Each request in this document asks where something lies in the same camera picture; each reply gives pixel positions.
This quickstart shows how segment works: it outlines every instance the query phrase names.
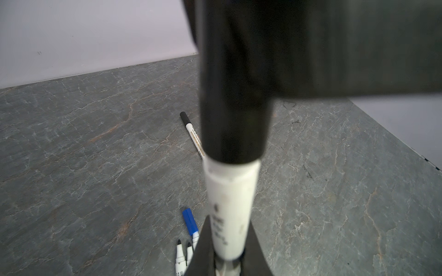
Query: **blue marker cap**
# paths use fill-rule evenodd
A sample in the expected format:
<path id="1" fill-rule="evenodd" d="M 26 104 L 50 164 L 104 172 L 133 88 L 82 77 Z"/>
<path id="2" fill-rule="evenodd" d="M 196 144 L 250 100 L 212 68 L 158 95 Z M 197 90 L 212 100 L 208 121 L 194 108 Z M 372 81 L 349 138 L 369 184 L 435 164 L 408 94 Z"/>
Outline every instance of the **blue marker cap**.
<path id="1" fill-rule="evenodd" d="M 183 217 L 184 221 L 186 222 L 187 230 L 189 231 L 190 236 L 193 235 L 193 233 L 198 232 L 198 226 L 196 226 L 196 222 L 193 218 L 190 208 L 187 208 L 183 211 Z"/>

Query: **marker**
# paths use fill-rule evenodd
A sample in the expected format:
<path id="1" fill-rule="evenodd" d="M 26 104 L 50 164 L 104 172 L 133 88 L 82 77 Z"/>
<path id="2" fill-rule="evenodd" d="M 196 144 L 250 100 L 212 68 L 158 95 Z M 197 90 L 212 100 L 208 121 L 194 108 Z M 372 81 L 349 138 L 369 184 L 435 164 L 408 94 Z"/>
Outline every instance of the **marker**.
<path id="1" fill-rule="evenodd" d="M 193 249 L 190 242 L 187 243 L 187 267 L 191 264 L 191 260 L 193 257 Z"/>
<path id="2" fill-rule="evenodd" d="M 175 276 L 183 276 L 184 273 L 186 273 L 186 259 L 184 258 L 181 240 L 178 240 L 176 245 Z"/>
<path id="3" fill-rule="evenodd" d="M 206 156 L 206 154 L 204 153 L 204 151 L 202 150 L 202 144 L 201 141 L 198 137 L 198 135 L 196 134 L 191 121 L 189 120 L 189 117 L 187 117 L 186 112 L 181 112 L 180 114 L 181 120 L 183 121 L 183 124 L 186 126 L 187 131 L 189 132 L 192 141 L 194 142 L 196 149 L 198 150 L 199 155 L 201 156 L 201 158 L 204 158 Z"/>
<path id="4" fill-rule="evenodd" d="M 189 235 L 192 236 L 192 245 L 194 250 L 196 250 L 196 245 L 199 240 L 198 226 L 196 226 L 195 219 L 193 218 L 192 211 L 187 208 L 183 211 L 184 221 L 186 222 L 187 230 Z"/>

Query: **grey marble floor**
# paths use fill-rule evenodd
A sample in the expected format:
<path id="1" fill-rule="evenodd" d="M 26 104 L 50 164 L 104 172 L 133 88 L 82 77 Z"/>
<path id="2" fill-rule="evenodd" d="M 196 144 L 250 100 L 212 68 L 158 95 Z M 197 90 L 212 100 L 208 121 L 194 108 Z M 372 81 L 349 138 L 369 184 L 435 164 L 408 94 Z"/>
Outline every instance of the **grey marble floor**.
<path id="1" fill-rule="evenodd" d="M 0 275 L 173 275 L 206 210 L 196 56 L 0 90 Z M 252 222 L 277 275 L 441 275 L 442 174 L 348 100 L 276 102 Z"/>

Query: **marker cap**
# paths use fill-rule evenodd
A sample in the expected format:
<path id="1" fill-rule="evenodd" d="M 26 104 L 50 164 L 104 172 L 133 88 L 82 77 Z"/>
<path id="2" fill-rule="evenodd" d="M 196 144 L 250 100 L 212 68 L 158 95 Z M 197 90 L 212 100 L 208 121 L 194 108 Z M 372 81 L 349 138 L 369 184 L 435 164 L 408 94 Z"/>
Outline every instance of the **marker cap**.
<path id="1" fill-rule="evenodd" d="M 190 208 L 187 208 L 183 211 L 184 221 L 186 222 L 187 230 L 189 231 L 189 235 L 193 235 L 193 233 L 198 232 L 198 226 L 196 226 L 195 219 L 193 218 L 192 211 Z"/>
<path id="2" fill-rule="evenodd" d="M 189 120 L 189 117 L 187 116 L 186 112 L 181 112 L 180 114 L 181 120 L 183 121 L 184 125 L 190 124 L 191 121 Z"/>

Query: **blue marker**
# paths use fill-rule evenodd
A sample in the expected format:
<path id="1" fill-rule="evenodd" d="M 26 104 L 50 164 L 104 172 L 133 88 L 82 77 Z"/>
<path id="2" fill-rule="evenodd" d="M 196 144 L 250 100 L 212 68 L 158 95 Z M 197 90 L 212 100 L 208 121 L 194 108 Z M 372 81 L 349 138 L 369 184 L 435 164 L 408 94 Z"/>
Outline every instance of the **blue marker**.
<path id="1" fill-rule="evenodd" d="M 193 218 L 192 211 L 190 208 L 187 208 L 183 211 L 184 221 L 186 222 L 187 230 L 189 231 L 189 235 L 192 236 L 192 245 L 194 250 L 196 249 L 196 245 L 199 239 L 198 226 L 196 226 L 195 219 Z"/>

